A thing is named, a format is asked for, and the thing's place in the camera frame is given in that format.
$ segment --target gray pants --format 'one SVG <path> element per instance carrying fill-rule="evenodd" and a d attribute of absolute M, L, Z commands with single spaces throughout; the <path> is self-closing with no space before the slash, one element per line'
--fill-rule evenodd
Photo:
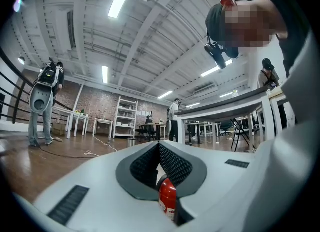
<path fill-rule="evenodd" d="M 51 117 L 52 117 L 52 107 L 54 104 L 54 97 L 51 96 L 47 109 L 43 112 L 43 132 L 45 143 L 49 144 L 52 141 L 51 138 Z M 29 121 L 29 143 L 32 146 L 36 145 L 36 141 L 38 141 L 38 113 L 34 113 L 31 111 L 30 121 Z"/>

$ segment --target black shirt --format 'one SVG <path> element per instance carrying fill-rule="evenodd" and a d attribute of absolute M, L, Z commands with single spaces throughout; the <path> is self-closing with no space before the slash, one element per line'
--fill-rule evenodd
<path fill-rule="evenodd" d="M 306 0 L 270 1 L 281 13 L 287 27 L 287 39 L 278 39 L 284 58 L 283 65 L 288 77 L 289 70 L 302 50 L 310 30 L 308 19 L 302 11 L 302 6 Z"/>
<path fill-rule="evenodd" d="M 57 95 L 58 85 L 64 85 L 65 82 L 65 73 L 59 70 L 58 82 L 56 83 L 55 87 L 53 88 L 53 97 Z"/>

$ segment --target brown floor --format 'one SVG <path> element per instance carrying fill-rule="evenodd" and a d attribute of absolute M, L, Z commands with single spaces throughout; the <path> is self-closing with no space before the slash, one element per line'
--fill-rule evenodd
<path fill-rule="evenodd" d="M 78 134 L 77 137 L 71 137 L 70 139 L 61 137 L 63 142 L 53 141 L 50 146 L 45 146 L 44 140 L 39 140 L 43 151 L 39 148 L 29 147 L 26 133 L 0 132 L 1 168 L 7 176 L 12 191 L 29 202 L 33 202 L 47 187 L 86 162 L 88 159 L 84 159 L 84 157 L 93 158 L 92 155 L 84 155 L 86 151 L 91 151 L 91 153 L 101 156 L 114 152 L 104 143 L 109 144 L 118 151 L 127 147 L 126 139 L 109 139 L 106 135 L 96 135 L 95 137 L 91 133 L 85 136 Z M 231 151 L 232 140 L 227 140 L 227 138 L 230 138 L 230 136 L 216 138 L 217 142 L 219 142 L 216 145 L 217 150 Z M 255 146 L 258 146 L 259 137 L 256 136 L 254 140 Z M 213 149 L 212 141 L 212 136 L 207 138 L 202 136 L 201 142 L 203 143 L 193 146 Z M 249 147 L 246 142 L 240 140 L 237 152 L 248 150 Z"/>

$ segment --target white ceiling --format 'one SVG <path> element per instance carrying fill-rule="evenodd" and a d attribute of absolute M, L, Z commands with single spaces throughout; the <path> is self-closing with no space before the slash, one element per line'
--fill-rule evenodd
<path fill-rule="evenodd" d="M 104 65 L 108 87 L 151 100 L 173 91 L 164 101 L 207 104 L 233 89 L 248 91 L 250 77 L 249 57 L 242 54 L 224 70 L 201 77 L 216 66 L 204 50 L 205 20 L 219 1 L 126 0 L 114 19 L 108 17 L 113 0 L 25 0 L 11 27 L 27 69 L 36 71 L 52 57 L 64 63 L 68 78 L 102 84 Z M 63 51 L 56 12 L 71 10 L 76 47 Z M 195 94 L 209 85 L 214 87 Z"/>

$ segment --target trash can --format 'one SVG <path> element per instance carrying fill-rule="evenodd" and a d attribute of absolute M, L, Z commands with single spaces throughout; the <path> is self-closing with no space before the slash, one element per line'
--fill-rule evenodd
<path fill-rule="evenodd" d="M 136 139 L 135 138 L 128 138 L 128 144 L 127 144 L 127 148 L 133 147 L 136 145 Z"/>

